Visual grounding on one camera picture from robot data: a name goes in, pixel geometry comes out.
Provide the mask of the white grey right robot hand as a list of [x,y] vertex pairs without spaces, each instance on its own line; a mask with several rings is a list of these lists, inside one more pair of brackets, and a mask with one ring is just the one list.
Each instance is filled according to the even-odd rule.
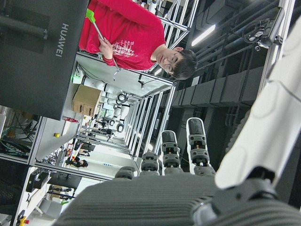
[[85,188],[56,226],[298,226],[275,187],[301,132],[301,22],[219,169],[145,172]]

